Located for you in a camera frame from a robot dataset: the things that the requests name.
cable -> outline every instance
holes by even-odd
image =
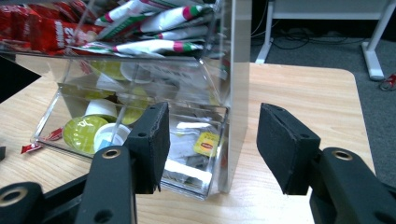
[[[276,21],[276,22],[271,26],[271,29],[274,28],[279,22],[280,22],[280,20]],[[263,35],[263,34],[265,34],[265,32],[266,32],[266,31],[263,31],[263,32],[261,32],[261,33],[259,33],[259,34],[252,35],[251,37],[256,37],[256,36],[259,36],[259,35]]]
[[[259,30],[260,26],[262,26],[262,21],[264,21],[264,16],[266,15],[265,12],[267,11],[267,8],[268,8],[268,1],[266,1],[264,12],[262,13],[262,19],[260,20],[259,25],[257,25],[256,29],[250,35],[254,35],[254,33],[256,33],[256,31]]]
[[[275,34],[274,40],[271,41],[271,43],[279,49],[299,49],[309,43],[318,44],[318,45],[347,45],[347,44],[361,43],[362,41],[364,41],[366,39],[366,38],[362,38],[357,41],[347,42],[347,40],[349,39],[349,37],[347,37],[347,36],[309,35],[304,29],[301,28],[301,30],[302,30],[301,32],[295,32],[295,33],[285,34],[285,33],[281,32],[281,34]],[[292,48],[281,47],[275,41],[276,41],[276,39],[282,38],[282,37],[289,41],[299,41],[299,42],[303,42],[303,43],[297,47],[292,47]],[[340,37],[342,39],[335,40],[335,41],[316,39],[316,38],[324,38],[324,37]],[[263,43],[263,41],[261,41],[260,44],[259,43],[252,44],[252,46],[259,46],[259,45],[262,45],[262,43]]]

small red item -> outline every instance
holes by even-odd
[[[25,152],[30,152],[30,151],[38,150],[38,149],[40,149],[40,148],[42,148],[42,146],[40,146],[39,144],[37,144],[37,143],[32,143],[32,144],[30,144],[30,145],[28,145],[28,146],[22,147],[21,154],[23,154],[23,153],[25,153]]]
[[[382,91],[396,91],[396,73],[390,75],[390,77],[379,84],[379,88]]]
[[[52,133],[49,134],[49,136],[45,137],[44,140],[56,141],[58,139],[61,139],[63,130],[64,130],[64,128],[59,128],[59,129],[53,131]]]
[[[11,38],[13,40],[30,41],[29,14],[35,13],[29,8],[21,8],[19,11],[11,12]]]

wooden table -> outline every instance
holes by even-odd
[[[44,191],[87,173],[90,165],[50,149],[20,154],[30,143],[57,85],[42,77],[0,104],[0,188],[34,181]],[[163,190],[137,195],[139,223],[312,223],[309,196],[283,195],[256,148],[261,102],[279,105],[321,137],[320,148],[358,153],[374,170],[355,79],[348,71],[254,64],[250,66],[248,129],[229,194],[198,201]]]

red packet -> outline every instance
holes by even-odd
[[[68,22],[78,23],[79,16],[69,4],[66,2],[54,2],[52,4],[61,12]]]
[[[61,139],[63,130],[64,130],[64,128],[59,128],[59,129],[53,131],[52,133],[50,133],[47,137],[44,137],[43,140],[45,140],[45,141],[56,141],[58,139]],[[42,148],[42,146],[39,145],[38,143],[33,143],[33,144],[30,144],[30,145],[27,145],[27,146],[23,146],[22,150],[21,150],[21,154],[23,154],[25,152],[38,150],[40,148]]]
[[[2,46],[6,47],[7,49],[13,49],[16,51],[31,51],[30,42],[2,39],[1,36],[0,36],[0,40],[1,40]]]
[[[15,26],[11,14],[13,12],[24,13],[28,9],[19,6],[0,6],[0,35],[11,37],[11,28]]]
[[[92,10],[87,9],[87,5],[81,0],[74,0],[69,4],[70,7],[73,8],[80,17],[86,10],[88,10],[86,20],[89,24],[93,24],[96,18],[98,18],[98,15],[96,15],[96,13],[94,13]]]
[[[28,146],[22,147],[21,154],[23,154],[23,153],[25,153],[25,152],[30,152],[30,151],[38,150],[38,149],[40,149],[40,148],[42,148],[42,146],[40,146],[39,144],[37,144],[37,143],[32,143],[32,144],[30,144],[30,145],[28,145]]]
[[[34,32],[30,33],[32,50],[41,52],[57,51],[72,45],[74,32],[78,28],[76,23],[40,18],[35,15],[29,16],[29,24],[36,28]],[[77,34],[75,45],[93,41],[102,30],[103,27],[100,26],[82,25]]]
[[[3,40],[8,40],[8,37],[0,34],[0,41],[3,41]]]
[[[29,8],[21,7],[19,11],[11,12],[11,38],[13,40],[30,41],[30,27],[28,22],[29,14],[35,13]]]
[[[40,17],[60,20],[62,18],[61,12],[55,8],[50,8],[43,5],[28,5],[33,11],[35,11]]]

